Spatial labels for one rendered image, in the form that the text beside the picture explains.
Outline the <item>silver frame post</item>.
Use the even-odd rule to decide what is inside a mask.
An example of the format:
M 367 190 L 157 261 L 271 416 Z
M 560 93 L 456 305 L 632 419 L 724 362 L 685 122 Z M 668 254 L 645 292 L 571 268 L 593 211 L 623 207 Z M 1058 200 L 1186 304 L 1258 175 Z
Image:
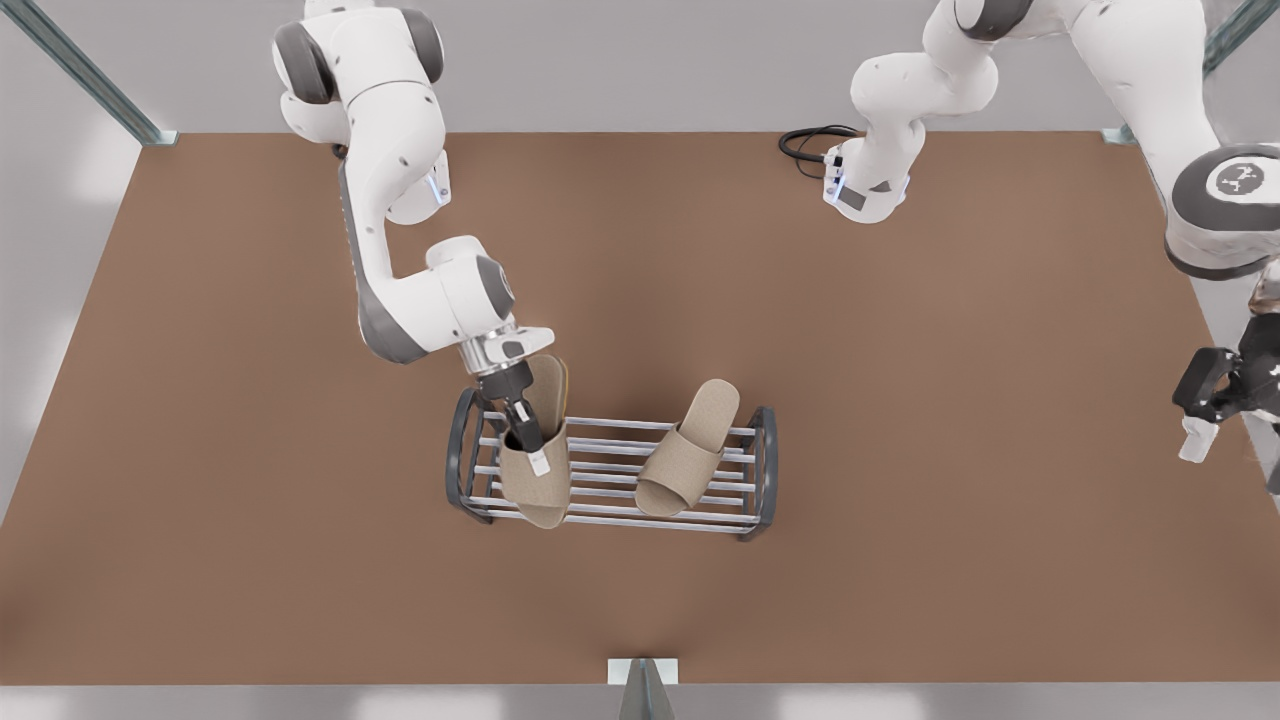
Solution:
M 58 64 L 120 127 L 145 147 L 177 143 L 179 133 L 160 129 L 41 9 L 35 0 L 0 0 L 0 13 Z
M 1199 0 L 1204 104 L 1225 143 L 1280 143 L 1280 0 Z
M 609 659 L 609 685 L 622 685 L 620 720 L 676 720 L 667 685 L 678 684 L 677 659 Z

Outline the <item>grey metal shoe rack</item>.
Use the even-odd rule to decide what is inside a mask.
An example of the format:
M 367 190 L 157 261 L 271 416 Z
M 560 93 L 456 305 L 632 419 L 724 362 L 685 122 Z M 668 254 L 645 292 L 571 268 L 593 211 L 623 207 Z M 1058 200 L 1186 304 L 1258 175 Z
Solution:
M 730 429 L 722 459 L 704 496 L 689 510 L 659 518 L 635 503 L 637 474 L 657 447 L 627 439 L 622 430 L 664 434 L 659 421 L 568 416 L 571 502 L 567 523 L 692 530 L 749 542 L 773 523 L 778 495 L 778 432 L 772 407 L 759 406 L 745 427 Z M 500 436 L 506 418 L 476 389 L 465 389 L 454 409 L 445 452 L 445 497 L 466 516 L 492 524 L 522 519 L 500 480 Z

